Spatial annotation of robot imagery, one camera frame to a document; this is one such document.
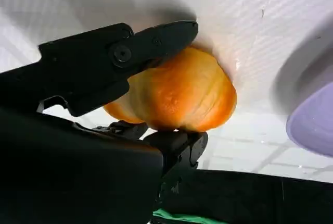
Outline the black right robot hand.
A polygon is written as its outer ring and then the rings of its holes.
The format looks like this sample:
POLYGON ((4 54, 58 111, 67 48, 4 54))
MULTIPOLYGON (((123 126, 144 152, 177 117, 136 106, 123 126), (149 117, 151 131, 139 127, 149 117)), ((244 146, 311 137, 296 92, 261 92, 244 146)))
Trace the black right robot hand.
POLYGON ((187 47, 193 20, 134 33, 124 23, 39 45, 41 59, 1 74, 1 223, 147 223, 198 166, 208 135, 124 121, 88 129, 72 116, 124 95, 128 78, 187 47))

